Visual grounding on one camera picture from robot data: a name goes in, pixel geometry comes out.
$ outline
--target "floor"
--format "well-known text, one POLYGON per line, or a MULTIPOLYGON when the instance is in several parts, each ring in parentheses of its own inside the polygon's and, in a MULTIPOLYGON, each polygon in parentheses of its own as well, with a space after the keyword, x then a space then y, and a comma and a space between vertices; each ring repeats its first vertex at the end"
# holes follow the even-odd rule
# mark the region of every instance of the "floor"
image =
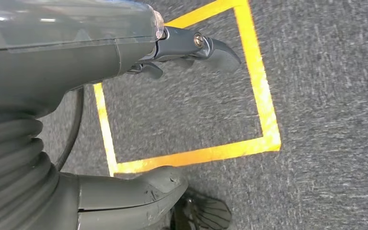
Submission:
MULTIPOLYGON (((168 22, 212 1, 144 2, 168 22)), ((254 0, 250 7, 281 149, 183 166, 190 185, 228 203, 232 230, 368 229, 368 0, 254 0)), ((105 80, 117 162, 263 135, 233 10, 190 28, 226 42, 242 58, 241 69, 223 74, 202 63, 191 69, 166 63, 160 80, 105 80)), ((80 134, 64 170, 109 175, 93 87, 86 92, 80 134)), ((42 118, 40 137, 54 161, 74 101, 68 93, 42 118)))

